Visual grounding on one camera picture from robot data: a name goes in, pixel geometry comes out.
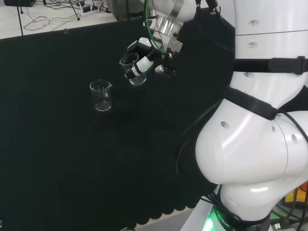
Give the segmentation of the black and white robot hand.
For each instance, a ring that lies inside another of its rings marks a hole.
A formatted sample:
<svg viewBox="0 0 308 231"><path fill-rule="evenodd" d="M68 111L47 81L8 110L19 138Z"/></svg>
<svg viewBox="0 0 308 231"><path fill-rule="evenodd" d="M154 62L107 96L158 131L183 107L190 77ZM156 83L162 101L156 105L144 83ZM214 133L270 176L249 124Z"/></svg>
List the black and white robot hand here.
<svg viewBox="0 0 308 231"><path fill-rule="evenodd" d="M166 77L175 77L175 69L170 61L177 57L181 48L182 43L171 38L166 53L162 53L152 40L141 37L127 47L119 65L124 70L125 77L133 85L136 85L137 81L145 82L146 75L150 71Z"/></svg>

